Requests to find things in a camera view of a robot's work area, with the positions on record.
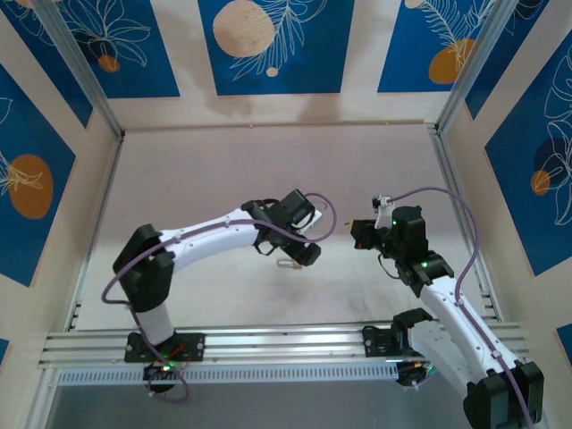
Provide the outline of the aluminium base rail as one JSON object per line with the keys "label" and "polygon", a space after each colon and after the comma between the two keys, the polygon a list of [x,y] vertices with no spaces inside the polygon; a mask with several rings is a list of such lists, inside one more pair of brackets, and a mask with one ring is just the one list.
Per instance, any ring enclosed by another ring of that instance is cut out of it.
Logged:
{"label": "aluminium base rail", "polygon": [[[202,365],[361,362],[366,359],[361,324],[199,327],[204,345],[191,355]],[[128,330],[51,332],[40,368],[123,366]]]}

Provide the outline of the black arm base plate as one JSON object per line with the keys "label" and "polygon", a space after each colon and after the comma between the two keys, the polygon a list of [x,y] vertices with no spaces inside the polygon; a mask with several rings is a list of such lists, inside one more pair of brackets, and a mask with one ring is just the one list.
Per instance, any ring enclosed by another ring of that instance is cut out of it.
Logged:
{"label": "black arm base plate", "polygon": [[367,358],[408,357],[413,353],[407,333],[400,328],[367,325],[362,329],[362,337]]}
{"label": "black arm base plate", "polygon": [[[205,339],[203,333],[176,332],[170,339],[156,345],[156,350],[172,362],[200,362],[206,348]],[[143,337],[137,332],[130,333],[123,360],[127,363],[145,363],[152,359],[157,360],[157,357]]]}

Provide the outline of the aluminium side rail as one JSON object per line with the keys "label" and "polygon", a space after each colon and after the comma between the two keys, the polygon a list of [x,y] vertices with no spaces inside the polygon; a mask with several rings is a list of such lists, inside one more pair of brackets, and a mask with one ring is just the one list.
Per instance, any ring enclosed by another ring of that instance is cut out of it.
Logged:
{"label": "aluminium side rail", "polygon": [[95,212],[90,217],[90,224],[88,225],[87,231],[84,233],[82,241],[83,249],[80,253],[80,268],[74,277],[74,288],[71,297],[67,301],[68,306],[65,318],[61,322],[63,332],[68,332],[72,328],[72,323],[76,314],[76,307],[81,302],[82,291],[86,281],[89,263],[91,262],[97,245],[97,240],[101,230],[101,222],[105,214],[107,201],[113,186],[119,159],[121,157],[123,141],[124,136],[121,136],[115,142],[113,151],[111,152],[109,161],[107,162],[107,166],[104,170],[105,174],[99,183],[97,199],[95,200]]}
{"label": "aluminium side rail", "polygon": [[[428,131],[442,172],[445,187],[461,198],[462,189],[458,181],[458,176],[456,174],[450,152],[434,125],[430,124],[428,126]],[[491,285],[490,275],[488,273],[486,263],[483,260],[480,246],[477,244],[475,226],[472,222],[471,215],[463,203],[457,198],[452,198],[451,204],[468,254],[472,256],[474,251],[476,251],[476,257],[473,264],[471,264],[470,273],[472,278],[475,280],[475,284],[478,286],[481,295],[481,301],[484,305],[484,318],[486,320],[502,322],[503,315],[499,312],[495,291]]]}

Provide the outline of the aluminium frame post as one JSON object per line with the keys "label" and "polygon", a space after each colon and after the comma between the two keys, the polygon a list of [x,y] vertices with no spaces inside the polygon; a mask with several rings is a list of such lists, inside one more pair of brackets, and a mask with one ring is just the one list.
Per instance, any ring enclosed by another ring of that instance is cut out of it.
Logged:
{"label": "aluminium frame post", "polygon": [[512,21],[513,14],[519,0],[495,0],[491,13],[477,37],[469,57],[459,72],[458,79],[454,83],[451,92],[437,119],[434,121],[436,136],[442,138],[454,123],[460,107],[465,104],[467,94],[474,86],[476,79],[485,68],[493,51],[498,51],[500,46],[506,46],[505,39],[499,43],[507,24]]}
{"label": "aluminium frame post", "polygon": [[21,429],[46,429],[60,376],[59,369],[41,369]]}
{"label": "aluminium frame post", "polygon": [[56,4],[52,0],[30,0],[30,3],[82,92],[110,133],[122,142],[124,130]]}

